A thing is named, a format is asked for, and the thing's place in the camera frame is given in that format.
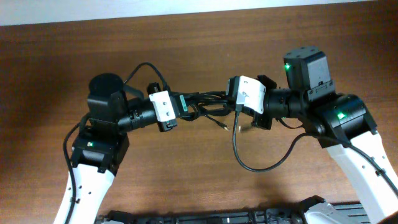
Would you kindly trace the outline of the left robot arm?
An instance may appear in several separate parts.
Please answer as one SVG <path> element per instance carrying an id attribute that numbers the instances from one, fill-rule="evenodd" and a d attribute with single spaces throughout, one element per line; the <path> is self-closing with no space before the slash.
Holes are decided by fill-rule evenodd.
<path id="1" fill-rule="evenodd" d="M 89 83 L 89 112 L 74 127 L 72 153 L 65 153 L 68 182 L 55 223 L 94 223 L 129 147 L 128 132 L 157 124 L 161 132 L 177 125 L 182 96 L 151 83 L 149 97 L 113 73 Z"/>

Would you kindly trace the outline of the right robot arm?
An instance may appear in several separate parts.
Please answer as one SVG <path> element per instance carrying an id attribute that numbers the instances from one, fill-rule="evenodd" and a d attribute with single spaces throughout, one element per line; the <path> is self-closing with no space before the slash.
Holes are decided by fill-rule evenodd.
<path id="1" fill-rule="evenodd" d="M 228 80 L 226 96 L 236 115 L 270 129 L 273 120 L 295 118 L 304 134 L 318 140 L 339 165 L 371 223 L 397 221 L 397 174 L 387 158 L 377 125 L 356 95 L 337 93 L 326 55 L 314 46 L 284 55 L 288 86 L 265 75 Z"/>

